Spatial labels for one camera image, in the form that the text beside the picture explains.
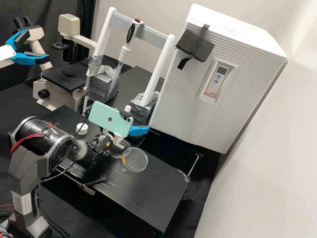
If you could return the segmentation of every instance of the white bottle cap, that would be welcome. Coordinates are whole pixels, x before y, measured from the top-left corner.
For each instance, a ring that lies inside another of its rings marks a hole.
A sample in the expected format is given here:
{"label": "white bottle cap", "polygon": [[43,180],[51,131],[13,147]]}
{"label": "white bottle cap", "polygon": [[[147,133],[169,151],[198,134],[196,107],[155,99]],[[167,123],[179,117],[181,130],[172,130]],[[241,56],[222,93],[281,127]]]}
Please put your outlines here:
{"label": "white bottle cap", "polygon": [[[77,124],[76,132],[78,132],[81,126],[82,126],[82,123]],[[83,135],[86,135],[87,132],[88,132],[88,125],[85,123],[83,127],[81,128],[81,130],[78,132],[78,135],[83,136]]]}
{"label": "white bottle cap", "polygon": [[126,112],[130,112],[131,111],[131,106],[129,105],[126,105],[125,109],[124,109]]}

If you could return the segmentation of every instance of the mint green iphone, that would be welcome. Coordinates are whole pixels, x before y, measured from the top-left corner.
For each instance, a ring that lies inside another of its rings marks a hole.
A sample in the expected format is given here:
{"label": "mint green iphone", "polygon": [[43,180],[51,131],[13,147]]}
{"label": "mint green iphone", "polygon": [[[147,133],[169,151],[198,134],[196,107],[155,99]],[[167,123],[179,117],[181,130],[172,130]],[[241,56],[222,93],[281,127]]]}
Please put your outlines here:
{"label": "mint green iphone", "polygon": [[132,117],[124,119],[124,116],[118,110],[98,101],[93,103],[88,119],[92,123],[124,138],[128,136],[133,123]]}

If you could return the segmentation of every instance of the black foam block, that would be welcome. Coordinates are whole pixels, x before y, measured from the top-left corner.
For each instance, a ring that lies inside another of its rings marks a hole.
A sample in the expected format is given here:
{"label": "black foam block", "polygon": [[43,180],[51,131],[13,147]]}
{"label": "black foam block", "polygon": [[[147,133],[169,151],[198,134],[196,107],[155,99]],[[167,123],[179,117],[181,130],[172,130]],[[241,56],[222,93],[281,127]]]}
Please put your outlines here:
{"label": "black foam block", "polygon": [[198,47],[198,50],[193,53],[192,49],[198,39],[198,35],[190,30],[185,30],[182,37],[179,39],[178,43],[176,44],[176,48],[186,52],[187,54],[194,55],[196,60],[200,62],[205,62],[210,55],[211,51],[214,48],[214,44],[203,39],[202,43]]}

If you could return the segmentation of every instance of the petri dish lid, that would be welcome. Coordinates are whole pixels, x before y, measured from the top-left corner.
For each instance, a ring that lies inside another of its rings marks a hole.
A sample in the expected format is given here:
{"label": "petri dish lid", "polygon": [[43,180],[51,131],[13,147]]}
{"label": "petri dish lid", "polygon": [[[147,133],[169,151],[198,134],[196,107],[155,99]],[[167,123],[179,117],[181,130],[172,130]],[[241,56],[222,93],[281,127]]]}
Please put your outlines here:
{"label": "petri dish lid", "polygon": [[130,143],[126,140],[122,140],[118,145],[112,145],[109,149],[109,153],[113,158],[121,159],[123,152],[131,147]]}
{"label": "petri dish lid", "polygon": [[129,170],[141,172],[148,165],[148,156],[140,148],[130,147],[123,152],[122,162]]}

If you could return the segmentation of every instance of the digital display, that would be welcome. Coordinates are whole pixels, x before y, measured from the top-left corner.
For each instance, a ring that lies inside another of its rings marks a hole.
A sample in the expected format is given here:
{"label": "digital display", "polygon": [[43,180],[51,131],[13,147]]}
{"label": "digital display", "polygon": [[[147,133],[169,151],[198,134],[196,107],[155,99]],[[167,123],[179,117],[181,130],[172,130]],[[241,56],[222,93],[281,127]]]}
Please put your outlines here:
{"label": "digital display", "polygon": [[218,70],[217,70],[217,73],[220,73],[220,74],[225,75],[225,74],[226,74],[226,72],[227,72],[227,69],[222,68],[222,67],[220,67],[220,66],[219,66],[219,68],[218,68]]}

